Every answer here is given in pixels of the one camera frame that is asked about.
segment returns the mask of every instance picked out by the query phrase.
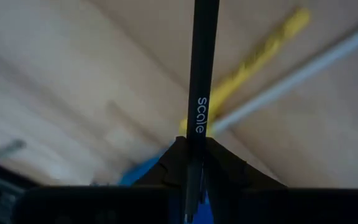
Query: black pole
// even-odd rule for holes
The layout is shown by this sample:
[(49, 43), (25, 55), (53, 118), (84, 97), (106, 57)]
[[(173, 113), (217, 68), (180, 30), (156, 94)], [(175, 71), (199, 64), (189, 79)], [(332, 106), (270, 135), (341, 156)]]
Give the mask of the black pole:
[(195, 0), (186, 133), (190, 148), (185, 202), (188, 223), (193, 222), (200, 199), (218, 11), (219, 0)]

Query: white rod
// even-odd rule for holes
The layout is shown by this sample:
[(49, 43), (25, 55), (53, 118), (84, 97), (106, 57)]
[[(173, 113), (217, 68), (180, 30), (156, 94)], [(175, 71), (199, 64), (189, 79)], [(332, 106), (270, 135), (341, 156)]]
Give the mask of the white rod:
[(315, 57), (303, 67), (295, 70), (289, 76), (269, 88), (268, 90), (257, 95), (255, 98), (249, 100), (244, 105), (227, 115), (226, 117), (217, 120), (212, 127), (212, 133), (219, 134), (226, 130), (233, 124), (236, 124), (241, 119), (244, 119), (255, 110), (270, 103), (271, 101), (282, 96), (288, 90), (291, 90), (297, 84), (303, 82), (313, 74), (318, 73), (323, 68), (335, 62), (337, 59), (351, 53), (358, 48), (358, 32), (352, 34), (350, 37), (336, 44), (334, 47), (325, 51), (324, 53)]

